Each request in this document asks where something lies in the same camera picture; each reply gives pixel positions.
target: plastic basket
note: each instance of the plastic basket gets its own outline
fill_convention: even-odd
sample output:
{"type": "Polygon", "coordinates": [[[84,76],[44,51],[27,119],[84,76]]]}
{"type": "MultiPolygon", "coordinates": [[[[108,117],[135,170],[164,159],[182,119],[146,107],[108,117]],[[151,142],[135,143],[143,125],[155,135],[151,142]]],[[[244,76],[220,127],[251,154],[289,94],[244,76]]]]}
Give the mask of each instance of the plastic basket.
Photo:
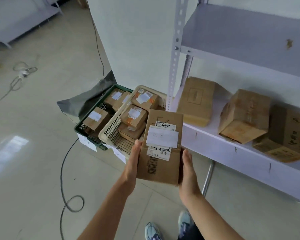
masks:
{"type": "Polygon", "coordinates": [[[84,120],[88,117],[88,115],[96,108],[99,107],[100,109],[103,109],[105,111],[107,111],[108,113],[110,113],[111,115],[114,115],[116,112],[113,110],[112,106],[105,104],[103,101],[106,99],[106,97],[108,97],[112,91],[118,88],[124,92],[128,91],[128,92],[133,92],[131,89],[129,88],[125,88],[123,86],[120,86],[118,84],[113,85],[111,88],[109,88],[104,95],[100,98],[99,101],[96,102],[96,104],[90,109],[90,111],[82,118],[82,120],[80,120],[80,122],[75,126],[74,131],[76,133],[79,133],[82,136],[85,136],[88,138],[88,140],[90,142],[92,142],[93,144],[95,144],[98,148],[102,149],[102,150],[107,150],[108,148],[105,147],[102,143],[103,141],[101,141],[99,138],[97,137],[93,137],[91,135],[89,135],[88,133],[85,132],[85,129],[87,129],[88,127],[86,125],[84,125],[84,120]]]}
{"type": "Polygon", "coordinates": [[[158,95],[159,106],[161,107],[162,110],[165,110],[167,95],[158,92],[156,90],[153,90],[152,88],[148,88],[140,85],[136,87],[136,89],[132,92],[129,99],[121,106],[121,108],[115,113],[115,115],[111,118],[111,120],[104,126],[104,128],[99,133],[100,140],[118,149],[126,157],[126,159],[129,158],[131,154],[131,148],[134,145],[134,143],[123,138],[117,131],[117,128],[121,124],[121,119],[120,119],[121,114],[123,114],[128,109],[129,105],[131,104],[132,98],[134,97],[136,92],[138,92],[139,89],[144,89],[155,95],[158,95]]]}

